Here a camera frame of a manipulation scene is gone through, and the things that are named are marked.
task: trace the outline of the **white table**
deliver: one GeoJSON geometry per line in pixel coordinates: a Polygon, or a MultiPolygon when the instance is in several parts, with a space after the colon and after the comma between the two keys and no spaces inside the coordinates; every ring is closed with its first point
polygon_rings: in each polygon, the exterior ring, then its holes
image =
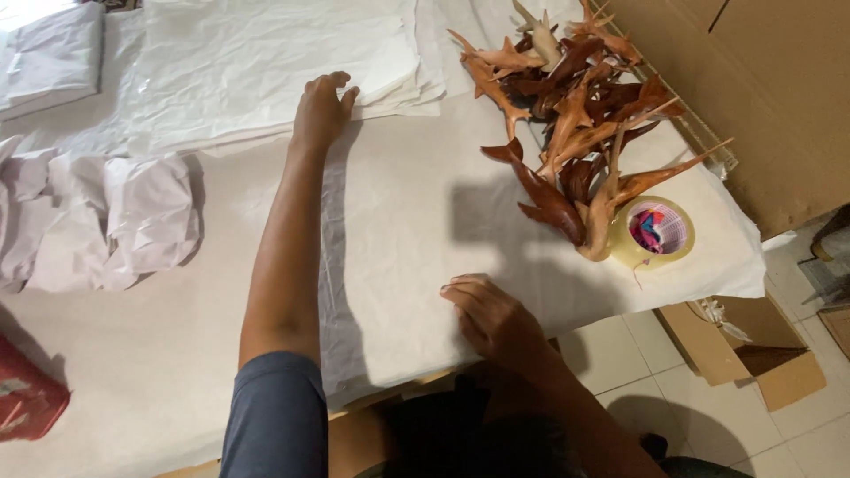
{"type": "MultiPolygon", "coordinates": [[[[476,38],[471,16],[452,19],[476,38]]],[[[330,159],[320,303],[331,402],[472,358],[438,296],[456,274],[489,272],[551,335],[709,294],[763,293],[757,231],[703,167],[651,191],[688,211],[697,242],[685,259],[638,273],[641,290],[615,259],[588,262],[520,213],[510,167],[479,153],[506,142],[503,124],[491,101],[469,94],[445,101],[439,118],[357,124],[341,144],[350,152],[330,159]]],[[[530,131],[518,136],[533,163],[530,131]]],[[[664,123],[628,146],[622,169],[657,168],[685,149],[664,123]]],[[[2,297],[48,356],[64,357],[73,390],[47,436],[0,445],[5,475],[152,476],[219,456],[252,262],[285,155],[276,142],[188,159],[205,239],[185,267],[121,293],[2,297]]]]}

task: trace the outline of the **cardboard box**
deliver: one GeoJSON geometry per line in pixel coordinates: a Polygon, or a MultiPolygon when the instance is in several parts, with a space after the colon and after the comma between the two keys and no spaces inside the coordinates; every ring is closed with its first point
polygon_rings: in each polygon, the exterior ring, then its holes
{"type": "Polygon", "coordinates": [[[770,412],[823,389],[826,378],[791,322],[770,298],[714,297],[752,342],[707,321],[693,302],[659,309],[682,352],[709,385],[754,377],[770,412]]]}
{"type": "Polygon", "coordinates": [[[822,310],[818,312],[818,316],[826,330],[830,331],[832,338],[841,347],[841,351],[850,360],[850,307],[822,310]]]}
{"type": "Polygon", "coordinates": [[[680,128],[695,150],[735,137],[726,186],[764,239],[850,202],[850,3],[611,0],[609,13],[695,112],[680,128]]]}

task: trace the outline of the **forearm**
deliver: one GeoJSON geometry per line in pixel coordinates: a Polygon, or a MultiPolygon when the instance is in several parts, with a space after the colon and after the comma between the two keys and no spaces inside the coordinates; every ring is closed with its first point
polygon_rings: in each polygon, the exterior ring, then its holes
{"type": "Polygon", "coordinates": [[[528,377],[546,398],[564,427],[581,466],[594,478],[664,478],[666,475],[579,382],[561,357],[552,354],[546,365],[528,377]]]}
{"type": "Polygon", "coordinates": [[[242,325],[240,367],[274,350],[319,357],[321,183],[326,146],[290,142],[269,212],[242,325]]]}

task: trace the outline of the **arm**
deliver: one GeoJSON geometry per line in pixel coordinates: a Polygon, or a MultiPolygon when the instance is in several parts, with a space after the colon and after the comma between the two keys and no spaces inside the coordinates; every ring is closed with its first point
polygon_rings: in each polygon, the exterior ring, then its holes
{"type": "Polygon", "coordinates": [[[455,277],[440,295],[455,304],[461,333],[476,352],[519,373],[546,398],[590,476],[666,476],[578,381],[516,299],[480,274],[455,277]]]}
{"type": "Polygon", "coordinates": [[[319,354],[319,240],[322,173],[333,141],[351,118],[359,90],[337,99],[351,77],[341,71],[307,83],[286,166],[269,212],[248,293],[239,368],[277,350],[319,354]]]}

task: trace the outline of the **dark shirt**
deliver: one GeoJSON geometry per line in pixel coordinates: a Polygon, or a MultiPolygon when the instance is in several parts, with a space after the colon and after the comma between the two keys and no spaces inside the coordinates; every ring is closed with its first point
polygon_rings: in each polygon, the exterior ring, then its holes
{"type": "Polygon", "coordinates": [[[221,478],[327,477],[327,407],[316,364],[271,352],[236,374],[221,478]]]}

